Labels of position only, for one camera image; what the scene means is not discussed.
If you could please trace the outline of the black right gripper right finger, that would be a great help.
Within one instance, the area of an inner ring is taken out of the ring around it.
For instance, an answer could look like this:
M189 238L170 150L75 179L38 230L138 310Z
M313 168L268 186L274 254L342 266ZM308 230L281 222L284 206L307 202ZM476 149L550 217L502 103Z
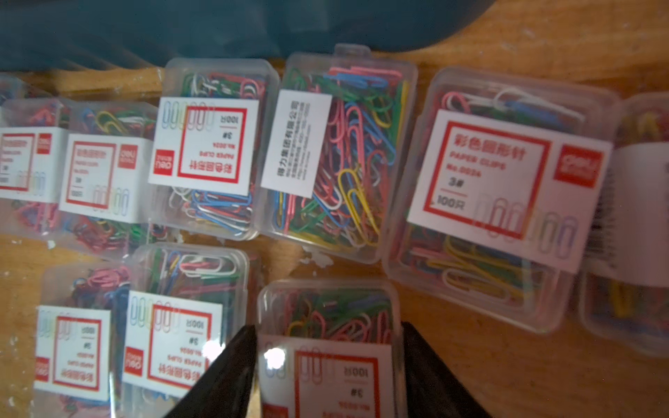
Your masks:
M402 330L410 417L491 417L412 324Z

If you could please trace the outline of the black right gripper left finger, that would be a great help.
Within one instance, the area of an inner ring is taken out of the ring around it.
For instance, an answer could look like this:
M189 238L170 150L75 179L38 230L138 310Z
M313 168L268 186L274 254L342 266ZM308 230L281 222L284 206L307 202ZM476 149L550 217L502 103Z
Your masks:
M255 326L243 327L169 417L238 417L247 415L257 361Z

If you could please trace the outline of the eleventh clear paper clip box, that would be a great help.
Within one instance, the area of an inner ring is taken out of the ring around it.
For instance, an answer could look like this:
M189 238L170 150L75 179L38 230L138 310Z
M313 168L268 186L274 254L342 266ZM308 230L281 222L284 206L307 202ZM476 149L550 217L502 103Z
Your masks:
M131 268L122 411L163 417L252 323L252 258L234 248L158 243L138 249Z

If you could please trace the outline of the thirteenth clear paper clip box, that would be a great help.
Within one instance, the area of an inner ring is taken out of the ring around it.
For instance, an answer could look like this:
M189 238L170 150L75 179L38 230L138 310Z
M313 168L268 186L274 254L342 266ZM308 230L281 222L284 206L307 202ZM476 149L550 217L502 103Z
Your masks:
M261 416L407 416L399 298L386 280L279 280L257 308Z

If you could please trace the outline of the twelfth clear paper clip box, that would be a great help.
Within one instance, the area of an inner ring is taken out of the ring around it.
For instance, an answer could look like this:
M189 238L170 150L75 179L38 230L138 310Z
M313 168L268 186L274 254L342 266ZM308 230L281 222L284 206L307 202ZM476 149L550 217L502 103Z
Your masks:
M118 262L45 270L35 347L33 417L120 417L120 350L130 270Z

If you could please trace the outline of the blue plastic storage tray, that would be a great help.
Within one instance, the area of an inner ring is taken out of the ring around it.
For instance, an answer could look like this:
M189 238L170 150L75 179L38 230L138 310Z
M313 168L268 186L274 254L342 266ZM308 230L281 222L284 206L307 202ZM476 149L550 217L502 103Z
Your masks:
M338 44L380 52L433 45L487 1L4 1L5 71L162 66L174 57L287 57Z

